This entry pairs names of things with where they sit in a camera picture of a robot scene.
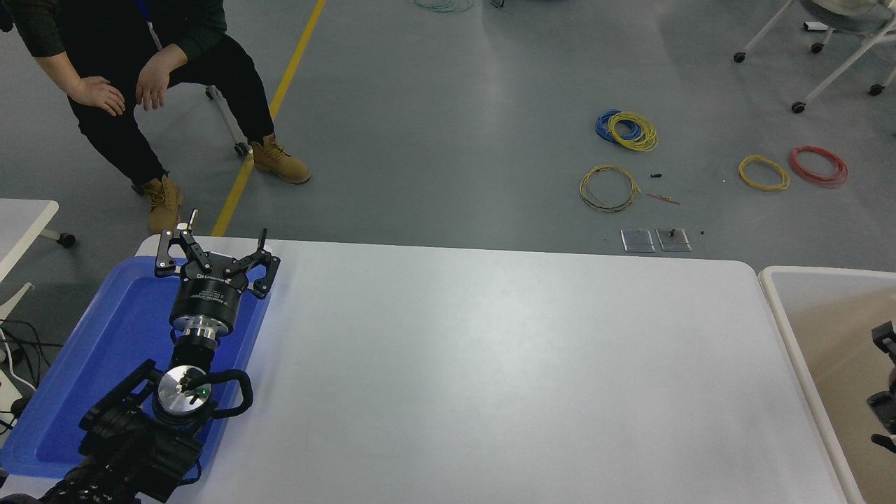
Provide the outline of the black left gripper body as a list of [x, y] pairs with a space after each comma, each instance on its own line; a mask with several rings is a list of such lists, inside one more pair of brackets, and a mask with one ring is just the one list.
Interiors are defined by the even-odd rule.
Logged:
[[190, 321], [212, 319], [212, 328], [232, 330], [238, 306], [249, 279], [245, 272], [233, 278], [210, 274], [179, 275], [180, 286], [170, 313], [170, 325], [183, 330]]

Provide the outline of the person's left hand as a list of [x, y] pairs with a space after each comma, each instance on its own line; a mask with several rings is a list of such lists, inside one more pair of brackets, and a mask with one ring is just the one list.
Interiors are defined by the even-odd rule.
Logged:
[[140, 71], [135, 90], [138, 105], [144, 111], [156, 111], [165, 106], [165, 95], [169, 89], [171, 69], [160, 52], [144, 64]]

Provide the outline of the person's right hand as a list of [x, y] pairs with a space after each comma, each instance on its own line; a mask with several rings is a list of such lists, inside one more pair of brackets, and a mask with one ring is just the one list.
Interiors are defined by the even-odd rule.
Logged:
[[120, 117], [126, 112], [124, 96], [102, 77], [76, 78], [64, 87], [64, 92], [74, 102], [102, 109], [113, 117]]

